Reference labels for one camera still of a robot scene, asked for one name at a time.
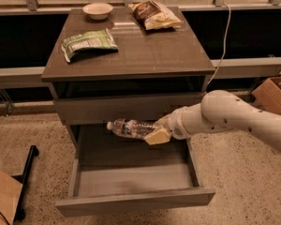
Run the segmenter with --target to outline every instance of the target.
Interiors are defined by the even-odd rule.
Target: white bowl
[[[83,7],[83,11],[94,20],[104,20],[113,10],[113,6],[105,3],[93,3]]]

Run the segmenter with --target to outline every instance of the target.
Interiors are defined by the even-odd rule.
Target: bottle cap
[[[108,130],[112,130],[112,129],[113,129],[113,124],[112,124],[112,122],[108,122],[108,123],[107,123],[107,129],[108,129]]]

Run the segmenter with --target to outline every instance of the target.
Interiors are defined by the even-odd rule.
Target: plastic bottle
[[[154,123],[137,120],[117,119],[107,124],[107,129],[112,130],[117,136],[142,140],[155,128],[157,126]]]

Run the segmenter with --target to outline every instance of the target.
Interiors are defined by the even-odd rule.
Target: white cable
[[[229,25],[230,25],[230,19],[231,19],[231,7],[227,4],[224,4],[228,10],[229,10],[229,16],[228,16],[228,21],[227,21],[227,25],[226,25],[226,31],[225,31],[225,35],[224,35],[224,44],[223,44],[223,54],[222,54],[222,57],[221,57],[221,60],[219,61],[218,65],[217,65],[217,68],[214,72],[214,75],[211,77],[211,79],[207,82],[207,85],[209,85],[209,83],[214,79],[215,77],[215,74],[217,73],[218,69],[221,67],[222,65],[222,62],[223,62],[223,59],[224,59],[224,56],[226,55],[226,40],[227,40],[227,33],[228,33],[228,29],[229,29]]]

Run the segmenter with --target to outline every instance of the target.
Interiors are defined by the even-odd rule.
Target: cabinet top
[[[81,9],[70,11],[41,76],[44,82],[177,77],[214,73],[214,67],[177,7],[170,7],[184,21],[179,27],[146,31],[128,7],[116,7],[108,19],[93,21]],[[87,31],[108,28],[118,52],[88,50],[68,63],[62,41]]]

